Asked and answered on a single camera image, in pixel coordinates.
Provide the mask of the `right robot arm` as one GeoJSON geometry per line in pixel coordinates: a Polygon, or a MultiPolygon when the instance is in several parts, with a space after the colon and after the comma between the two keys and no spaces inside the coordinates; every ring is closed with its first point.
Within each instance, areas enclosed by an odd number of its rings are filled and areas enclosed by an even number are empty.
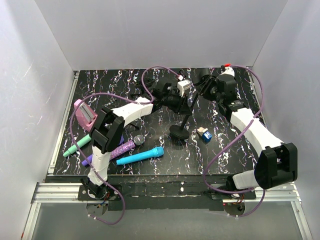
{"type": "Polygon", "coordinates": [[[259,156],[255,169],[227,177],[226,188],[210,189],[237,199],[244,193],[260,187],[271,189],[298,178],[298,149],[293,143],[284,143],[274,136],[236,95],[233,73],[213,76],[202,73],[195,87],[200,96],[218,105],[220,113],[245,136],[259,156]]]}

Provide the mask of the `glitter purple microphone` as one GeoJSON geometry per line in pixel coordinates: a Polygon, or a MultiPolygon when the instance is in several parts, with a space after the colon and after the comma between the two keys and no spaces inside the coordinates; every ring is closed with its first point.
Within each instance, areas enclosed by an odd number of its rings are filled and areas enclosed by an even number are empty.
{"type": "Polygon", "coordinates": [[[137,146],[141,146],[145,142],[145,138],[142,135],[136,135],[133,140],[129,140],[121,145],[119,145],[116,149],[111,152],[110,160],[113,160],[124,153],[134,149],[137,146]]]}

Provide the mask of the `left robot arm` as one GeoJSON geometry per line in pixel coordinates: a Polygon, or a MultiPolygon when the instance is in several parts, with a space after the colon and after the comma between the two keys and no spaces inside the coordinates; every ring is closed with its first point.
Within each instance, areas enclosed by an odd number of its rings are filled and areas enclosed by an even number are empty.
{"type": "Polygon", "coordinates": [[[165,83],[162,87],[143,90],[128,104],[109,109],[103,107],[89,132],[92,159],[88,176],[81,182],[95,200],[106,196],[104,184],[108,180],[108,169],[112,152],[118,147],[124,128],[141,117],[148,116],[162,106],[176,114],[191,115],[186,91],[191,87],[189,80],[165,83]]]}

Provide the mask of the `cyan microphone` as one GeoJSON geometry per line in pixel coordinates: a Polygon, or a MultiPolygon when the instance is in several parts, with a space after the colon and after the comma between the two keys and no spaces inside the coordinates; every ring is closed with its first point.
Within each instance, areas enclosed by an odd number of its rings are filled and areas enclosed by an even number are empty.
{"type": "Polygon", "coordinates": [[[130,156],[118,159],[116,161],[116,164],[117,165],[126,165],[126,164],[130,164],[130,163],[146,160],[149,158],[158,158],[158,157],[161,157],[163,154],[164,154],[164,148],[161,146],[158,146],[158,147],[154,147],[153,149],[148,150],[148,151],[144,151],[141,153],[137,153],[134,155],[130,155],[130,156]]]}

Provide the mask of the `mint green microphone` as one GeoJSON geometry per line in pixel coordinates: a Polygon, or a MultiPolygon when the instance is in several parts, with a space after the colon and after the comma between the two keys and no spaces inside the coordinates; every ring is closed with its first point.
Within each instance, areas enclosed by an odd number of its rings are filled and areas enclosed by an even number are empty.
{"type": "MultiPolygon", "coordinates": [[[[86,136],[84,136],[83,138],[81,138],[79,141],[76,142],[76,144],[78,145],[79,148],[82,148],[83,146],[85,146],[86,144],[88,144],[91,141],[91,137],[89,134],[87,134],[86,136]]],[[[74,154],[75,152],[78,151],[77,146],[74,144],[71,147],[68,148],[68,150],[66,152],[63,153],[63,157],[67,158],[68,156],[74,154]]]]}

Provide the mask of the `round base mic stand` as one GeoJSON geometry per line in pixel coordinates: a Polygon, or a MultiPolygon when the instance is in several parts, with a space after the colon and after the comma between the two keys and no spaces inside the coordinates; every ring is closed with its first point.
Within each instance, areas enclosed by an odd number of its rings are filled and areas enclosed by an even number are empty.
{"type": "MultiPolygon", "coordinates": [[[[184,74],[184,72],[182,70],[179,71],[179,77],[178,77],[178,82],[179,81],[183,81],[183,80],[189,80],[187,78],[187,76],[184,74]]],[[[177,88],[177,84],[176,86],[172,86],[170,91],[169,91],[169,97],[168,97],[168,108],[170,108],[172,110],[172,94],[174,93],[174,90],[178,90],[177,88]]],[[[189,102],[188,102],[188,105],[191,107],[191,110],[193,112],[193,108],[194,108],[194,105],[195,105],[195,101],[197,100],[198,98],[198,93],[195,94],[195,97],[193,99],[193,101],[191,102],[191,104],[189,105],[189,102]]],[[[170,126],[169,128],[169,132],[170,132],[170,135],[176,139],[179,139],[179,140],[187,140],[190,136],[190,133],[188,132],[188,130],[185,128],[185,125],[187,123],[187,120],[189,119],[189,117],[192,115],[191,114],[178,114],[178,115],[184,115],[184,119],[182,120],[182,123],[180,125],[172,125],[170,126]]]]}

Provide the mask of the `black tripod mic stand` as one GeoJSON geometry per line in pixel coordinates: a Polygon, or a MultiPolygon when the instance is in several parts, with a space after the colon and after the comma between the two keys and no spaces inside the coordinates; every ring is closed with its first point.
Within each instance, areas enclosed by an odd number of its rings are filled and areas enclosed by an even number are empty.
{"type": "Polygon", "coordinates": [[[140,127],[137,126],[136,124],[132,123],[132,122],[128,123],[124,128],[129,128],[129,127],[133,127],[137,131],[140,130],[140,127]]]}

